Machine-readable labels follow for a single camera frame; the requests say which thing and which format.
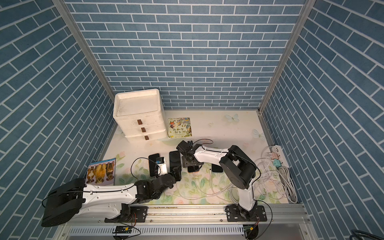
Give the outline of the phone green case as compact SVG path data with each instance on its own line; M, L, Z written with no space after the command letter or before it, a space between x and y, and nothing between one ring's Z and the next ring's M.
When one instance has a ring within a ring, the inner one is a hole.
M169 153L170 171L172 173L180 173L181 166L181 154L179 151L172 151Z
M222 173L223 172L223 168L221 166L219 166L219 165L212 164L211 171L213 173Z

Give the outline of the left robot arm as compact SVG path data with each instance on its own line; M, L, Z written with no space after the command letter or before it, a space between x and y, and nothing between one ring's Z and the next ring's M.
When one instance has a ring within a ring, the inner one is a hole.
M131 204L146 204L157 200L181 180L180 163L170 164L170 172L154 180L139 180L124 186L98 186L86 184L84 179L72 180L49 192L43 200L45 206L42 227L54 227L72 219L103 219L106 223L131 219Z

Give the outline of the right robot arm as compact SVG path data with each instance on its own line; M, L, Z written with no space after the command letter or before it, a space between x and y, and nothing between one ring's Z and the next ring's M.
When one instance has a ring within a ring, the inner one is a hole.
M246 211L254 208L256 200L254 200L252 183L256 180L256 172L259 168L238 146L214 149L202 144L193 145L181 141L176 149L182 155L184 168L200 166L204 163L220 166L230 182L238 188L240 207Z

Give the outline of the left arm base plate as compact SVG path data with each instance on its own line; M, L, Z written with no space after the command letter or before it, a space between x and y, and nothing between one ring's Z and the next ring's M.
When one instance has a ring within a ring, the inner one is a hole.
M122 205L120 214L112 219L105 218L105 223L144 223L148 207Z

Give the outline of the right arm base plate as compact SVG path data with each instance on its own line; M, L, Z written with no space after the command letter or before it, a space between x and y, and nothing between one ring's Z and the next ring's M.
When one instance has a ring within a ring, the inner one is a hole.
M240 205L228 205L225 207L228 222L266 222L268 220L264 206L254 205L247 211Z

